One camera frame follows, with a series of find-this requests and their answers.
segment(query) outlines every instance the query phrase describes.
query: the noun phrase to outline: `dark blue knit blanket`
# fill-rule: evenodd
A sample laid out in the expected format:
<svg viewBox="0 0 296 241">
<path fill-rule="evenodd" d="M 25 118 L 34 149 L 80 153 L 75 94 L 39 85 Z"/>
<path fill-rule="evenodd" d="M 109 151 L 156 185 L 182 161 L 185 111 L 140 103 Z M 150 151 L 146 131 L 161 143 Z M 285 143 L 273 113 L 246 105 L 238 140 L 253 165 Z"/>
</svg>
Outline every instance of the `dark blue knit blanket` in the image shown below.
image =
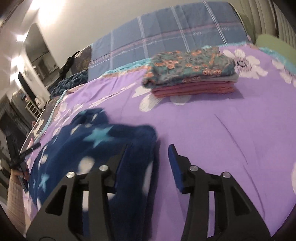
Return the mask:
<svg viewBox="0 0 296 241">
<path fill-rule="evenodd" d="M 60 96 L 65 90 L 69 90 L 76 86 L 87 83 L 88 71 L 83 70 L 79 73 L 71 75 L 69 78 L 63 79 L 50 93 L 50 99 Z"/>
<path fill-rule="evenodd" d="M 29 193 L 40 207 L 69 171 L 83 174 L 99 168 L 128 144 L 109 208 L 115 239 L 141 240 L 150 180 L 147 170 L 153 165 L 156 139 L 150 126 L 109 124 L 103 109 L 82 111 L 40 150 L 31 170 Z M 88 230 L 87 220 L 83 227 Z"/>
</svg>

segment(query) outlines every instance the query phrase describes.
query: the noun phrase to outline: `purple bedsheet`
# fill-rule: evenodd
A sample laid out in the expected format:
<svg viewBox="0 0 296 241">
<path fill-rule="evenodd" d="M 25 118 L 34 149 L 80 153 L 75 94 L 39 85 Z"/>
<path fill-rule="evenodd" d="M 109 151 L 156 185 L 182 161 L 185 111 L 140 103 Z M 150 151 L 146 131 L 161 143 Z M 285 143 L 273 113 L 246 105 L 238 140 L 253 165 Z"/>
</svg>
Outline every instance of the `purple bedsheet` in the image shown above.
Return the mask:
<svg viewBox="0 0 296 241">
<path fill-rule="evenodd" d="M 175 186 L 168 160 L 171 143 L 208 173 L 229 171 L 273 235 L 296 202 L 291 181 L 296 161 L 296 88 L 285 82 L 277 62 L 259 50 L 246 45 L 220 51 L 245 66 L 237 69 L 240 78 L 234 93 L 156 99 L 141 87 L 144 69 L 96 79 L 63 100 L 59 118 L 40 139 L 42 146 L 88 108 L 104 108 L 110 123 L 152 125 L 160 141 L 160 166 L 151 240 L 179 241 L 184 228 L 189 196 Z M 26 202 L 34 217 L 36 208 L 28 206 Z"/>
</svg>

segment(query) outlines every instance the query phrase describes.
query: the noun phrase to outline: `bed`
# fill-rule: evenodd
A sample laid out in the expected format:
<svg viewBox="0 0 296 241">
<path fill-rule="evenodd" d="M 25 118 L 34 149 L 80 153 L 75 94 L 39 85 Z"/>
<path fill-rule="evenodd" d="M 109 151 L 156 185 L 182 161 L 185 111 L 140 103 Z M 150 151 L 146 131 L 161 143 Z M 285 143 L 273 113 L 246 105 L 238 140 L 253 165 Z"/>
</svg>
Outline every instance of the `bed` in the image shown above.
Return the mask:
<svg viewBox="0 0 296 241">
<path fill-rule="evenodd" d="M 205 45 L 219 46 L 221 53 L 252 66 L 248 75 L 240 75 L 234 93 L 155 98 L 141 86 L 145 61 L 154 54 Z M 149 124 L 157 131 L 159 177 L 148 238 L 177 241 L 184 228 L 189 197 L 180 195 L 174 183 L 167 154 L 172 143 L 207 173 L 229 171 L 271 235 L 281 230 L 296 203 L 296 79 L 291 72 L 287 77 L 279 60 L 250 43 L 231 5 L 208 2 L 161 9 L 124 24 L 91 49 L 89 82 L 53 99 L 23 148 L 34 141 L 44 146 L 80 111 L 103 108 L 112 123 Z M 131 64 L 135 61 L 142 64 Z M 121 66 L 125 68 L 104 74 Z M 37 155 L 35 151 L 29 157 L 29 168 Z M 37 208 L 29 194 L 24 203 L 33 219 Z"/>
</svg>

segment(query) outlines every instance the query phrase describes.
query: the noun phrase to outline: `human hand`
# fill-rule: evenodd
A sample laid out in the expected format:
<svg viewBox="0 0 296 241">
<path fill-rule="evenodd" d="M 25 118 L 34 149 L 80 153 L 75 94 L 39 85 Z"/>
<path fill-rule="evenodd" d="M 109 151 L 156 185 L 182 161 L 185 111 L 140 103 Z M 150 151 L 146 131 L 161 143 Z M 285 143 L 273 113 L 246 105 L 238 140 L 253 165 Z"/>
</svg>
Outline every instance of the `human hand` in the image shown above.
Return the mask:
<svg viewBox="0 0 296 241">
<path fill-rule="evenodd" d="M 10 178 L 13 180 L 16 184 L 21 185 L 18 177 L 24 178 L 25 180 L 29 181 L 30 174 L 28 171 L 25 172 L 25 175 L 20 170 L 11 169 L 10 172 Z"/>
</svg>

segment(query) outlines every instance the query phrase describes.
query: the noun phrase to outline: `pink folded fabric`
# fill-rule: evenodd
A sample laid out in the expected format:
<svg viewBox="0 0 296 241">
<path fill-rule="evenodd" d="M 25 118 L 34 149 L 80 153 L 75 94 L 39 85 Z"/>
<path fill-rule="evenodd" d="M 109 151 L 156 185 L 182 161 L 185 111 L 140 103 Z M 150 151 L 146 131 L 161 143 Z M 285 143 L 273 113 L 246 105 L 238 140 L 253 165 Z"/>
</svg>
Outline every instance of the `pink folded fabric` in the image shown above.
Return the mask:
<svg viewBox="0 0 296 241">
<path fill-rule="evenodd" d="M 226 94 L 232 92 L 234 92 L 232 81 L 201 81 L 152 89 L 152 93 L 158 98 L 176 95 Z"/>
</svg>

